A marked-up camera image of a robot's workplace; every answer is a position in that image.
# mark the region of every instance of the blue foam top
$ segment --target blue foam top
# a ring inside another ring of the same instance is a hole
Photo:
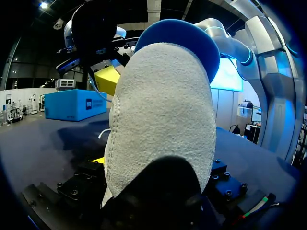
[[[144,30],[135,52],[160,42],[177,44],[192,51],[203,64],[209,82],[212,82],[219,69],[220,53],[215,42],[202,29],[181,20],[161,20]]]

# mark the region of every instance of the black ceiling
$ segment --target black ceiling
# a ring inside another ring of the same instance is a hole
[[[116,4],[122,9],[116,12],[118,24],[148,21],[147,0],[113,1],[116,1]],[[162,0],[160,20],[182,19],[188,1]],[[54,30],[53,25],[59,18],[67,22],[74,11],[84,3],[84,0],[44,0],[48,3],[46,10],[39,7],[41,0],[20,0],[20,3],[17,2],[14,1],[11,5],[15,17],[13,23],[10,24],[11,33],[9,32],[6,37],[7,45],[1,54],[1,64],[7,58],[13,42],[20,36],[20,49],[38,49],[40,52],[55,54],[59,49],[64,48],[63,29]],[[234,34],[236,30],[244,26],[244,22],[236,15],[207,0],[193,0],[185,20],[196,23],[210,17],[220,20],[225,28],[235,23],[228,29],[230,34]],[[127,36],[139,36],[141,33],[142,31],[129,31]]]

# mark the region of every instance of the yellow block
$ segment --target yellow block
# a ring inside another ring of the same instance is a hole
[[[99,158],[99,159],[96,159],[96,160],[93,160],[93,161],[90,161],[90,162],[98,162],[98,163],[101,163],[101,164],[105,164],[105,158],[102,157],[102,158]]]
[[[100,92],[106,92],[114,96],[115,88],[119,80],[120,74],[114,66],[101,69],[95,73],[95,79]]]

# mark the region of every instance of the white foam object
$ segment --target white foam object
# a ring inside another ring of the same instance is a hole
[[[189,50],[151,44],[130,59],[109,115],[105,175],[117,196],[149,163],[180,156],[203,191],[215,150],[215,118],[206,71]]]

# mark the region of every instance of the light blue screen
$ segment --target light blue screen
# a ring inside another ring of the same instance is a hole
[[[236,60],[230,59],[236,66]],[[243,80],[228,58],[221,57],[220,67],[211,82],[212,89],[243,92]]]

